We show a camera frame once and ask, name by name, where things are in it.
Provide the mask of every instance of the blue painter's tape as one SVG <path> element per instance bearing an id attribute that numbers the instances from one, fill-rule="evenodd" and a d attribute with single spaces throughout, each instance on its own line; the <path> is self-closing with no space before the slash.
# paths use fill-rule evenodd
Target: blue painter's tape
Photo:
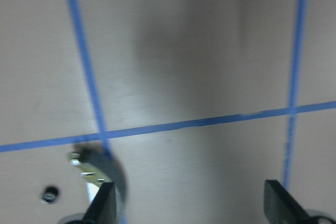
<path id="1" fill-rule="evenodd" d="M 298 0 L 297 2 L 295 33 L 294 33 L 293 50 L 292 50 L 290 90 L 288 97 L 289 119 L 287 130 L 287 143 L 286 143 L 285 160 L 283 163 L 283 172 L 282 172 L 282 184 L 286 189 L 288 189 L 289 187 L 293 145 L 296 131 L 296 117 L 297 117 L 296 105 L 298 100 L 300 58 L 303 42 L 303 27 L 305 23 L 304 18 L 306 12 L 306 2 L 307 0 Z"/>
<path id="2" fill-rule="evenodd" d="M 47 139 L 47 140 L 39 140 L 39 141 L 32 141 L 32 142 L 26 142 L 26 143 L 5 144 L 5 145 L 0 145 L 0 153 L 49 147 L 49 146 L 55 146 L 55 145 L 75 144 L 75 143 L 82 143 L 82 142 L 94 141 L 94 140 L 99 140 L 99 139 L 100 139 L 100 134 L 95 133 L 95 134 L 87 134 L 87 135 L 79 135 L 79 136 L 52 138 L 52 139 Z"/>
<path id="3" fill-rule="evenodd" d="M 190 120 L 190 121 L 183 121 L 183 122 L 165 123 L 165 124 L 137 127 L 137 128 L 132 128 L 132 129 L 126 129 L 126 130 L 119 130 L 119 131 L 109 131 L 107 132 L 107 137 L 116 138 L 116 137 L 148 134 L 148 133 L 154 133 L 154 132 L 160 132 L 160 131 L 174 131 L 174 130 L 183 129 L 187 127 L 200 127 L 200 126 L 209 126 L 209 125 L 222 124 L 222 123 L 232 123 L 232 122 L 247 121 L 247 120 L 253 120 L 253 119 L 270 118 L 273 116 L 281 116 L 281 115 L 286 115 L 286 114 L 288 114 L 287 109 L 276 109 L 276 110 L 267 110 L 267 111 L 261 111 L 261 112 L 254 113 L 254 114 L 246 114 L 246 115 L 245 114 L 226 115 L 226 116 L 219 116 L 215 118 L 205 118 L 205 119 Z"/>
<path id="4" fill-rule="evenodd" d="M 297 107 L 297 113 L 307 113 L 307 112 L 330 110 L 330 109 L 336 109 L 336 101 L 299 106 Z M 165 124 L 137 127 L 137 128 L 118 130 L 118 131 L 108 131 L 106 132 L 106 137 L 116 138 L 116 137 L 124 137 L 124 136 L 149 134 L 149 133 L 155 133 L 155 132 L 160 132 L 160 131 L 174 131 L 174 130 L 183 129 L 186 127 L 202 127 L 202 126 L 209 126 L 209 125 L 215 125 L 215 124 L 234 123 L 234 122 L 239 122 L 239 121 L 248 121 L 248 120 L 255 120 L 255 119 L 262 119 L 262 118 L 272 118 L 272 117 L 288 115 L 288 114 L 289 114 L 288 109 L 276 109 L 276 110 L 261 111 L 261 112 L 254 113 L 254 114 L 226 115 L 226 116 L 219 116 L 216 118 L 205 118 L 205 119 L 197 119 L 197 120 L 182 121 L 182 122 L 175 122 L 175 123 L 165 123 Z M 0 145 L 0 152 L 20 151 L 20 150 L 48 147 L 48 146 L 54 146 L 54 145 L 94 141 L 94 140 L 99 140 L 99 139 L 100 139 L 100 134 L 95 133 L 95 134 L 88 134 L 88 135 L 79 135 L 79 136 L 70 136 L 70 137 L 40 140 L 40 141 L 32 141 L 32 142 L 26 142 L 26 143 L 7 144 L 7 145 Z"/>
<path id="5" fill-rule="evenodd" d="M 299 106 L 297 107 L 297 112 L 305 113 L 305 112 L 313 112 L 313 111 L 329 110 L 329 109 L 336 109 L 336 101 Z"/>
<path id="6" fill-rule="evenodd" d="M 97 92 L 96 83 L 94 80 L 94 75 L 91 67 L 89 50 L 86 42 L 85 31 L 83 29 L 80 10 L 77 0 L 68 0 L 70 15 L 72 19 L 72 25 L 75 31 L 77 45 L 80 53 L 80 58 L 82 66 L 84 68 L 84 73 L 86 77 L 87 86 L 89 89 L 91 102 L 93 110 L 95 112 L 96 122 L 98 125 L 99 133 L 101 135 L 102 145 L 105 150 L 106 155 L 112 158 L 109 142 L 106 138 L 106 127 L 104 122 L 104 117 L 102 114 L 102 109 L 99 102 L 99 96 Z"/>

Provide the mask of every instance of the screw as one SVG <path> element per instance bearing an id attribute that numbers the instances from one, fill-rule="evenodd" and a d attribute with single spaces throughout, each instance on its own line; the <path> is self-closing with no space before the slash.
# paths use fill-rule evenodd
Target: screw
<path id="1" fill-rule="evenodd" d="M 58 197 L 58 189 L 54 186 L 49 186 L 45 189 L 42 194 L 42 202 L 47 204 L 55 203 Z"/>
<path id="2" fill-rule="evenodd" d="M 70 163 L 71 165 L 81 165 L 81 161 L 79 161 L 80 158 L 80 154 L 77 152 L 71 152 L 69 154 L 69 158 L 70 158 Z"/>

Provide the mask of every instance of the white surface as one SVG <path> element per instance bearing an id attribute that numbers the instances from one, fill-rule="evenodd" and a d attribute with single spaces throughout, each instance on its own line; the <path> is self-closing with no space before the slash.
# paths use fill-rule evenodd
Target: white surface
<path id="1" fill-rule="evenodd" d="M 129 223 L 266 223 L 265 179 L 280 179 L 285 117 L 116 138 Z"/>
<path id="2" fill-rule="evenodd" d="M 308 0 L 300 105 L 336 100 L 335 17 L 335 0 Z"/>
<path id="3" fill-rule="evenodd" d="M 109 130 L 284 108 L 296 0 L 80 0 Z M 66 0 L 0 0 L 1 144 L 96 132 Z M 333 0 L 309 0 L 300 104 L 336 100 Z M 333 214 L 335 112 L 299 116 L 292 192 Z M 129 224 L 266 223 L 286 118 L 111 140 Z M 0 154 L 3 223 L 84 212 L 72 146 Z M 43 205 L 48 184 L 60 201 Z"/>
<path id="4" fill-rule="evenodd" d="M 291 193 L 303 208 L 336 218 L 336 110 L 301 114 L 298 118 Z"/>
<path id="5" fill-rule="evenodd" d="M 52 223 L 84 213 L 89 206 L 86 182 L 66 158 L 72 146 L 53 146 L 0 155 L 2 223 Z M 43 204 L 45 187 L 59 189 L 58 201 Z"/>
<path id="6" fill-rule="evenodd" d="M 109 130 L 284 108 L 295 0 L 79 0 Z"/>
<path id="7" fill-rule="evenodd" d="M 86 183 L 87 186 L 87 190 L 88 190 L 88 196 L 89 196 L 89 202 L 91 203 L 93 201 L 93 199 L 95 198 L 99 187 L 92 184 L 92 183 Z"/>
<path id="8" fill-rule="evenodd" d="M 95 132 L 66 0 L 0 6 L 0 143 Z"/>

